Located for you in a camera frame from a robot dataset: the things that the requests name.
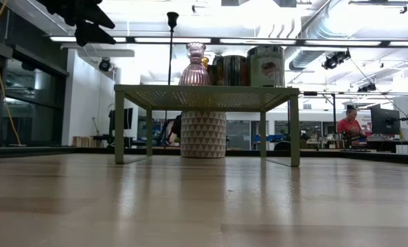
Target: security camera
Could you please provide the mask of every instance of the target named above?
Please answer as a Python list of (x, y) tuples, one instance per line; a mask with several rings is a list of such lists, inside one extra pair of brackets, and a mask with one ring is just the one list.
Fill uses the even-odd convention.
[(102, 58), (99, 64), (99, 70), (109, 72), (114, 69), (114, 65), (111, 63), (111, 58)]

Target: shelf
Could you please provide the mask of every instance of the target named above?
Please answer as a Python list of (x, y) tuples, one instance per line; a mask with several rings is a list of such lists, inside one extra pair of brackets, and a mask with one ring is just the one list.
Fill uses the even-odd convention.
[(266, 112), (287, 102), (299, 89), (246, 86), (115, 85), (116, 92), (152, 110)]

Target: ceiling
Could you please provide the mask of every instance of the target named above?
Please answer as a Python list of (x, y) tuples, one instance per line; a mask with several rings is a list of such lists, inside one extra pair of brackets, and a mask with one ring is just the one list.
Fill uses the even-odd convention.
[[(295, 38), (326, 0), (310, 2), (312, 4), (300, 8), (280, 8), (273, 0), (249, 0), (236, 7), (221, 6), (221, 0), (104, 0), (100, 7), (116, 24), (114, 30), (107, 30), (112, 36), (168, 36), (166, 12), (175, 11), (180, 14), (175, 36)], [(402, 8), (353, 7), (348, 5), (348, 0), (332, 2), (341, 2), (342, 5), (337, 5), (335, 12), (329, 11), (328, 27), (331, 30), (347, 33), (348, 38), (408, 39), (408, 12), (400, 14)], [(48, 14), (35, 0), (9, 0), (8, 5), (49, 35), (73, 35), (72, 27), (65, 25), (59, 16)], [(191, 9), (192, 5), (196, 6), (196, 13)], [(318, 18), (325, 18), (323, 12)], [(245, 56), (251, 48), (208, 45), (205, 55), (210, 60), (215, 54)], [(113, 58), (119, 67), (138, 64), (142, 83), (167, 81), (168, 45), (87, 45), (79, 54), (90, 54), (96, 60), (95, 54), (99, 50), (130, 49), (135, 52), (135, 57)], [(353, 62), (346, 61), (336, 69), (326, 71), (321, 64), (325, 55), (332, 52), (323, 52), (303, 71), (289, 71), (287, 67), (286, 84), (300, 87), (303, 91), (356, 91), (359, 85), (367, 82), (366, 75), (370, 80), (376, 78), (380, 90), (389, 91), (395, 78), (401, 77), (401, 73), (408, 68), (408, 49), (354, 48), (350, 49)], [(184, 45), (174, 45), (172, 59), (172, 79), (177, 80), (189, 63)]]

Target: person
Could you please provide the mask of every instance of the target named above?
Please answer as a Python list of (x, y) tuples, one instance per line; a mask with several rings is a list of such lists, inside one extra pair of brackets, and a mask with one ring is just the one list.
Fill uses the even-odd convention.
[(365, 135), (360, 124), (356, 120), (356, 109), (354, 107), (348, 106), (348, 109), (346, 110), (346, 117), (339, 121), (337, 130), (338, 133), (346, 133), (347, 137)]

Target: air duct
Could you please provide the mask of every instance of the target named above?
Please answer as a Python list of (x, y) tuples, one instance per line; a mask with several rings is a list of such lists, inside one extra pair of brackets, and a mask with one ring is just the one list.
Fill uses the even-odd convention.
[[(301, 31), (298, 38), (333, 39), (355, 34), (362, 25), (360, 21), (350, 18), (349, 12), (348, 0), (331, 0), (313, 22)], [(325, 51), (288, 47), (285, 50), (285, 61), (289, 63), (290, 70), (302, 71), (324, 53)]]

